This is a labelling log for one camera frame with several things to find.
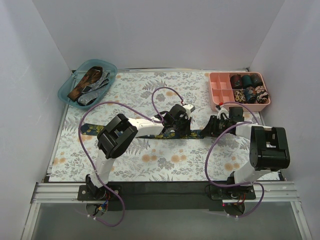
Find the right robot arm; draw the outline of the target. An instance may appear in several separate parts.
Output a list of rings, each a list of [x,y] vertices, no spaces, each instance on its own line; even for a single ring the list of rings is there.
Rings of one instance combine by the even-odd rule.
[[[259,178],[290,165],[286,131],[283,127],[246,122],[242,107],[225,109],[218,105],[217,109],[218,114],[210,117],[200,136],[214,137],[218,141],[224,134],[232,134],[249,140],[249,161],[232,172],[223,183],[210,180],[205,191],[213,200],[244,200],[246,196],[254,199],[253,184]]]

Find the navy yellow floral tie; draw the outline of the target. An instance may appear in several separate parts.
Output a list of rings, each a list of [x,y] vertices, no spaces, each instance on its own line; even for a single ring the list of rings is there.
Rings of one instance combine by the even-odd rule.
[[[104,128],[103,125],[97,125],[97,124],[90,124],[85,123],[81,126],[80,132],[82,135],[87,136],[97,136],[98,133]],[[204,139],[204,136],[200,135],[201,129],[195,129],[191,130],[189,135],[181,135],[177,132],[169,132],[169,133],[162,133],[160,135],[143,135],[138,136],[140,139]]]

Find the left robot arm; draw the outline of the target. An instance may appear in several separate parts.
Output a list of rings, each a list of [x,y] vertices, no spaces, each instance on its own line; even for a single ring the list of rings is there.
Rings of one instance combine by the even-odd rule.
[[[132,141],[138,137],[163,139],[166,137],[184,138],[192,135],[192,104],[174,105],[170,111],[162,111],[151,119],[127,118],[120,113],[115,116],[97,134],[98,155],[94,165],[94,174],[85,177],[86,188],[95,200],[106,196],[104,184],[116,158],[123,155]]]

